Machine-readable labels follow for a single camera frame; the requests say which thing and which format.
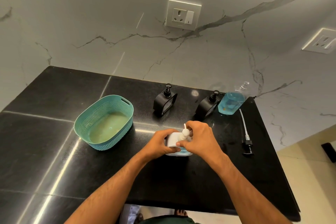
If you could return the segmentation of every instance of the green clothing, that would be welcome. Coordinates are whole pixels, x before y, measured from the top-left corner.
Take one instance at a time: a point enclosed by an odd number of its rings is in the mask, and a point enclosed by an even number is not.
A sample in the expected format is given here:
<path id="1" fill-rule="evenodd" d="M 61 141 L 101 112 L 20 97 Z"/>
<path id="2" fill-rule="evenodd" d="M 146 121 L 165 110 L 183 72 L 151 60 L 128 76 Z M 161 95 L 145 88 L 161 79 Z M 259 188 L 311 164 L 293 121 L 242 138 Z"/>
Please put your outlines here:
<path id="1" fill-rule="evenodd" d="M 143 220 L 140 224 L 198 224 L 186 216 L 164 215 Z"/>

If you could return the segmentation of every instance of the black countertop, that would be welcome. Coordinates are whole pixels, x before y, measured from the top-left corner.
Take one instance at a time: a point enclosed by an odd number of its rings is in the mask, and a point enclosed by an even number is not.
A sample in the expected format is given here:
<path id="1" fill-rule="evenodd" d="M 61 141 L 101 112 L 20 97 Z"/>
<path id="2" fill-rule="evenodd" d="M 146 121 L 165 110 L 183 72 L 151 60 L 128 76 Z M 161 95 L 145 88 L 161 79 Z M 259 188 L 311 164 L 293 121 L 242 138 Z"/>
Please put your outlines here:
<path id="1" fill-rule="evenodd" d="M 173 86 L 178 97 L 162 117 L 153 101 L 165 85 L 49 66 L 0 113 L 1 223 L 63 223 L 95 189 L 114 175 L 156 130 L 183 128 L 209 90 Z M 103 93 L 134 106 L 133 126 L 107 151 L 78 139 L 76 117 Z M 295 199 L 252 98 L 241 107 L 255 153 L 242 156 L 239 112 L 217 110 L 207 122 L 241 173 L 285 216 L 299 221 Z M 162 156 L 137 176 L 127 203 L 236 214 L 220 178 L 198 156 Z"/>

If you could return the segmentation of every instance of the person's right hand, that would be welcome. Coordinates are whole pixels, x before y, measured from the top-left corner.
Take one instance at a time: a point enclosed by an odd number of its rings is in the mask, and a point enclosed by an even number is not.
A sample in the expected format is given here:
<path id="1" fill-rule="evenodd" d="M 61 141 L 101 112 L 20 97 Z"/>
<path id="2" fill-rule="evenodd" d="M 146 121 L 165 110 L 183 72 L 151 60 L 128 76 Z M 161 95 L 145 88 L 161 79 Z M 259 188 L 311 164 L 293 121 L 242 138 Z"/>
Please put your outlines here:
<path id="1" fill-rule="evenodd" d="M 208 124 L 190 120 L 186 125 L 192 129 L 192 141 L 178 141 L 176 146 L 184 147 L 187 151 L 199 155 L 208 164 L 224 154 Z"/>

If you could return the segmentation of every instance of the hand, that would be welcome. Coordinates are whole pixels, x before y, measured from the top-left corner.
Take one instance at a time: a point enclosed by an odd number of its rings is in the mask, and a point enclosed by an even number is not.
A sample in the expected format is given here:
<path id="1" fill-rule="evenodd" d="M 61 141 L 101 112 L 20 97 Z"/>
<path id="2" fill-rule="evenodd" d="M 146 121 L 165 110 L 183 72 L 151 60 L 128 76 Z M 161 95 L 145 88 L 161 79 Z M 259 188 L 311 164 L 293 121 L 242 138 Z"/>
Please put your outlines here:
<path id="1" fill-rule="evenodd" d="M 148 158 L 148 161 L 161 157 L 167 153 L 181 151 L 179 147 L 165 146 L 164 139 L 173 132 L 179 132 L 176 129 L 159 130 L 154 133 L 152 139 L 145 145 L 141 152 Z"/>
<path id="2" fill-rule="evenodd" d="M 186 125 L 187 128 L 192 129 L 192 141 L 178 141 L 176 143 L 177 146 L 184 147 L 187 151 L 199 155 L 208 164 L 224 154 L 208 124 L 199 121 L 188 121 Z"/>

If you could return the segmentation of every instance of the transparent plastic bottle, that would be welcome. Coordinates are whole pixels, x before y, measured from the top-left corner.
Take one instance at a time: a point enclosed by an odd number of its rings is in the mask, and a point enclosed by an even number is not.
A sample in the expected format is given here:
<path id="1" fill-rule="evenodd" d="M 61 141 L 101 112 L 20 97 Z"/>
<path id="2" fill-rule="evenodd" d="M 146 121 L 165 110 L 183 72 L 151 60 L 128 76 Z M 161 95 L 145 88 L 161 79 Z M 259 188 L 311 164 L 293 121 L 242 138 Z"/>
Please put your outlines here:
<path id="1" fill-rule="evenodd" d="M 227 92 L 218 105 L 218 111 L 223 114 L 232 115 L 250 96 L 249 82 L 244 82 L 240 87 L 235 86 L 234 92 Z"/>

